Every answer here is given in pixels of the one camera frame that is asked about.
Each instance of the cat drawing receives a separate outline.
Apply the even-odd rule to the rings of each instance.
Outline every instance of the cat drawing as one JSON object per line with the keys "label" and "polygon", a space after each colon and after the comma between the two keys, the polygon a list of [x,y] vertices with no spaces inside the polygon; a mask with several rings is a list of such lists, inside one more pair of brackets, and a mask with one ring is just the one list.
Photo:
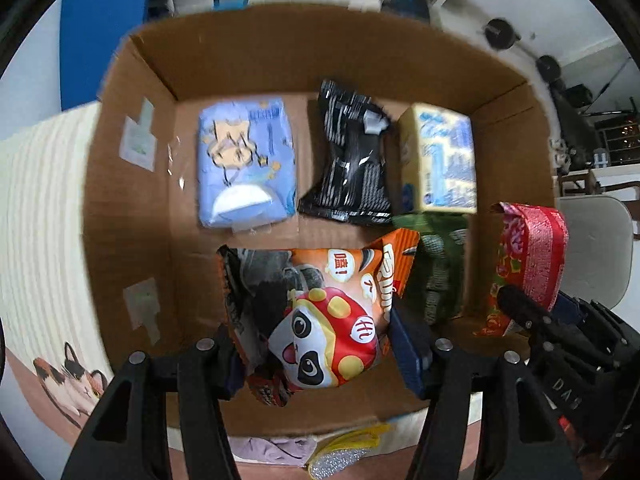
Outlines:
{"label": "cat drawing", "polygon": [[100,370],[88,372],[80,364],[76,352],[65,342],[65,361],[60,370],[47,363],[43,358],[33,360],[33,367],[45,393],[77,428],[78,421],[71,415],[91,415],[107,387],[107,379]]}
{"label": "cat drawing", "polygon": [[266,156],[257,155],[257,146],[249,138],[249,124],[247,120],[238,123],[214,121],[210,134],[203,139],[208,144],[207,154],[213,164],[224,170],[226,186],[231,186],[240,170],[254,161],[254,155],[260,167],[268,164]]}

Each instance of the black snack bag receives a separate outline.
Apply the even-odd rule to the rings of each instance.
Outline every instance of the black snack bag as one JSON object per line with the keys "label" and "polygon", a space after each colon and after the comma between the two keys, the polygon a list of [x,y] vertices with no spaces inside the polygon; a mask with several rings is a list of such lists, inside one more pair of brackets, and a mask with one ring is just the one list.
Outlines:
{"label": "black snack bag", "polygon": [[385,187],[382,134],[391,120],[367,97],[343,90],[334,81],[320,87],[318,105],[329,141],[330,161],[298,211],[359,225],[391,223]]}

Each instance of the calico cat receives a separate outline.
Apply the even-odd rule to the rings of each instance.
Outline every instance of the calico cat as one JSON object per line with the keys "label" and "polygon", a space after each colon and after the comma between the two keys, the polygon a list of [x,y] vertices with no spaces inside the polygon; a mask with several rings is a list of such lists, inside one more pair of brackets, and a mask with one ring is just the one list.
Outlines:
{"label": "calico cat", "polygon": [[88,372],[80,364],[76,352],[65,342],[65,362],[62,371],[43,358],[33,360],[33,367],[45,393],[71,423],[80,428],[69,413],[89,416],[107,387],[107,379],[100,370]]}

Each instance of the white cushion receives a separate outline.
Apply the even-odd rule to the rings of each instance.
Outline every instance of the white cushion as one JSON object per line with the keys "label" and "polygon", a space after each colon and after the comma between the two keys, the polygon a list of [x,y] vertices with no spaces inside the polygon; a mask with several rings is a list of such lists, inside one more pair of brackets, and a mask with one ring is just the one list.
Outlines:
{"label": "white cushion", "polygon": [[560,289],[615,307],[631,277],[634,232],[626,206],[606,195],[562,197],[569,242]]}
{"label": "white cushion", "polygon": [[82,240],[100,108],[73,108],[0,142],[0,317],[7,348],[27,368],[36,357],[59,366],[69,342],[110,380]]}

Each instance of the orange snack bag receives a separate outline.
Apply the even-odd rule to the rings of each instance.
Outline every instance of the orange snack bag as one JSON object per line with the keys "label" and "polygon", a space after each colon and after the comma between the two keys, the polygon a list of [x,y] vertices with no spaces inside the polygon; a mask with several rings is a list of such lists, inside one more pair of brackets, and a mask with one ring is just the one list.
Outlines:
{"label": "orange snack bag", "polygon": [[398,229],[363,249],[220,248],[229,329],[254,394],[283,406],[295,391],[339,386],[375,365],[417,243],[417,232]]}

